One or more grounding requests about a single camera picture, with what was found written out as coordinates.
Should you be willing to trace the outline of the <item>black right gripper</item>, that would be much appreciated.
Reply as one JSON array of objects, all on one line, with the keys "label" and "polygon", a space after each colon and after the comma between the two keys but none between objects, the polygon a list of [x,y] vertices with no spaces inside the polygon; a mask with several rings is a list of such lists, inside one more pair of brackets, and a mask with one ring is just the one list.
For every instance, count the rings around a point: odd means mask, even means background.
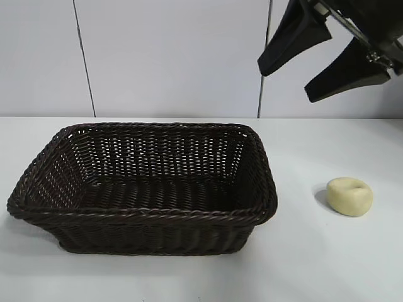
[{"label": "black right gripper", "polygon": [[335,19],[353,39],[306,86],[311,103],[402,75],[402,1],[289,1],[269,44],[258,58],[267,77],[300,53],[332,38],[326,25]]}]

